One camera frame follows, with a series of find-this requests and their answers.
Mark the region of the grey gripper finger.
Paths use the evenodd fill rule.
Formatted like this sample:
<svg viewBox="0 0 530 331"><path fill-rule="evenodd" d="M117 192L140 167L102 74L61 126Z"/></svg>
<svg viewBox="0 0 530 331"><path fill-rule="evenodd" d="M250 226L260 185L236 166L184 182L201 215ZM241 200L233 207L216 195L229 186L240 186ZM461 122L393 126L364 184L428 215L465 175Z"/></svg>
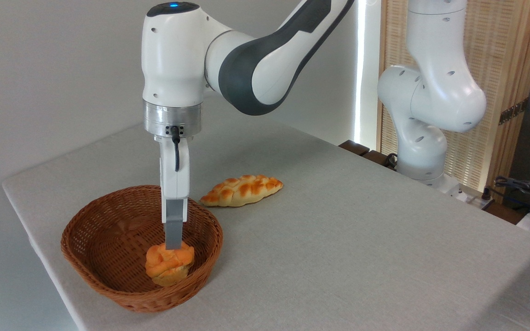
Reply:
<svg viewBox="0 0 530 331"><path fill-rule="evenodd" d="M188 199L162 199L162 223L165 233L165 249L182 247L183 224L188 218Z"/></svg>

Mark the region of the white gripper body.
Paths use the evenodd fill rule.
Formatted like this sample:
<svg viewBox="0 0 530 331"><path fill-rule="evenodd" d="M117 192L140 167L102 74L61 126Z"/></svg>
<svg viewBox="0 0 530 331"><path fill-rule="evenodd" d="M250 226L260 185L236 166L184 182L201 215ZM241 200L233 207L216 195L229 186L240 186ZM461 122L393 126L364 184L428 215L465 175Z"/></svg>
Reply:
<svg viewBox="0 0 530 331"><path fill-rule="evenodd" d="M156 135L160 145L160 182L164 199L186 199L190 193L190 153L187 138L181 138L175 152L175 144L169 137Z"/></svg>

